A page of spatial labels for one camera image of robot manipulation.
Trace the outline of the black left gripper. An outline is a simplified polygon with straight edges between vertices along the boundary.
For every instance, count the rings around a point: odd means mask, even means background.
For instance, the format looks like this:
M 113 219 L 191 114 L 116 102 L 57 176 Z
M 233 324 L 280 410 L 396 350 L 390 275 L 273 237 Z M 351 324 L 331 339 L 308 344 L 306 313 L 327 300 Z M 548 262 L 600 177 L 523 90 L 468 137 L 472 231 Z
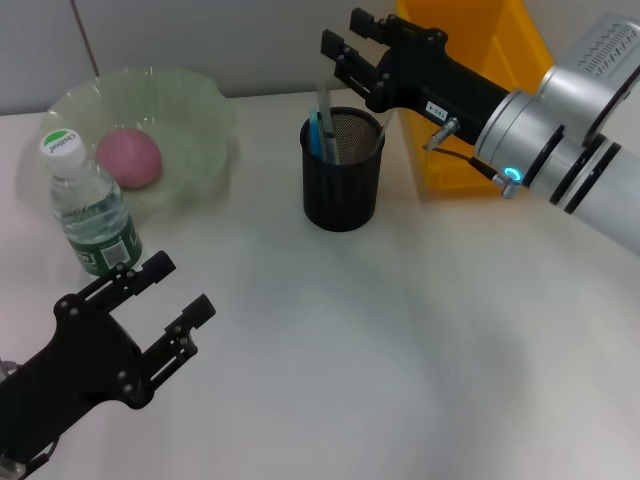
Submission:
M 1 383 L 1 453 L 33 458 L 97 405 L 145 407 L 154 393 L 198 352 L 191 331 L 216 310 L 197 297 L 143 354 L 111 311 L 176 269 L 164 252 L 139 270 L 118 263 L 78 295 L 54 308 L 49 343 Z

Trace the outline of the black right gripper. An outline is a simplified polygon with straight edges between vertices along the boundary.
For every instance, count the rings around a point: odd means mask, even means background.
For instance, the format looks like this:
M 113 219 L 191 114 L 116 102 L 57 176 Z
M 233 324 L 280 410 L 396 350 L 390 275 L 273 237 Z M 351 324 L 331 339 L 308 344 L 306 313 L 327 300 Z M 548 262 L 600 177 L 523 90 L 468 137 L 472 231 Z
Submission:
M 352 10 L 349 29 L 388 47 L 377 66 L 329 29 L 322 32 L 320 50 L 334 62 L 334 76 L 373 112 L 404 108 L 438 126 L 455 118 L 455 135 L 473 145 L 508 95 L 505 88 L 449 57 L 448 36 L 440 29 L 426 29 L 393 14 L 376 19 L 361 8 Z

